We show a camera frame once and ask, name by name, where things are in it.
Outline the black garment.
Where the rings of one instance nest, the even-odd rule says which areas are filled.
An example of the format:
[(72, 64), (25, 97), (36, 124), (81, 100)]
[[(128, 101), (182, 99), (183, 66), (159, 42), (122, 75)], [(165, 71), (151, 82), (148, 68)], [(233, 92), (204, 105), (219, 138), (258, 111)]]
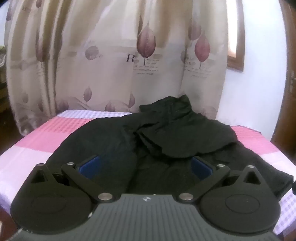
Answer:
[(88, 122), (60, 144), (46, 165), (61, 173), (64, 164), (81, 164), (92, 156), (98, 163), (87, 165), (87, 176), (109, 193), (186, 191), (200, 181), (190, 169), (194, 157), (234, 171), (253, 165), (276, 197), (293, 182), (245, 148), (230, 126), (195, 113), (185, 95), (141, 105), (138, 113)]

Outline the pink lilac checked bed sheet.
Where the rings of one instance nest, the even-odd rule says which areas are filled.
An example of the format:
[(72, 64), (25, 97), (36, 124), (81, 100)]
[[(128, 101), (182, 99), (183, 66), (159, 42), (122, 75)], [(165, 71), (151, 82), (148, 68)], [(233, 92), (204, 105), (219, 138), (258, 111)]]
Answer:
[[(41, 125), (1, 155), (1, 198), (10, 206), (23, 182), (37, 163), (46, 163), (60, 144), (81, 126), (97, 118), (119, 118), (129, 113), (68, 110)], [(295, 165), (262, 134), (241, 126), (230, 126), (247, 149), (269, 165), (295, 180)], [(280, 196), (281, 215), (274, 232), (280, 233), (295, 222), (295, 196), (290, 186)]]

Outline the brown wooden door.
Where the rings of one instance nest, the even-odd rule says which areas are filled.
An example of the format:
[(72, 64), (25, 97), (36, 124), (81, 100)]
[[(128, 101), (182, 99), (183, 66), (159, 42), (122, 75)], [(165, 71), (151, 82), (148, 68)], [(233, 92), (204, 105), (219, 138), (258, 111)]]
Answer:
[(271, 142), (295, 163), (295, 1), (280, 1), (287, 44), (285, 88)]

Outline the beige leaf print curtain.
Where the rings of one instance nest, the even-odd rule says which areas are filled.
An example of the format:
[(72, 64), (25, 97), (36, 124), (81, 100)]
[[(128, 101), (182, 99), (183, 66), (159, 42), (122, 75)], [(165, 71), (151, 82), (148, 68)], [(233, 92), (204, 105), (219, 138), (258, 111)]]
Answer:
[(6, 82), (27, 135), (65, 110), (139, 111), (189, 97), (215, 119), (228, 54), (226, 1), (10, 1)]

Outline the brown wooden window frame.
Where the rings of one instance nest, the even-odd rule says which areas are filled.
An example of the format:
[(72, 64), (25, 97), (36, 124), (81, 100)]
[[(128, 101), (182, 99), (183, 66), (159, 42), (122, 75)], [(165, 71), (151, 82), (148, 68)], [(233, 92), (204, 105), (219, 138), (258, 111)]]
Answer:
[(243, 72), (245, 59), (245, 24), (242, 1), (226, 1), (228, 21), (227, 67)]

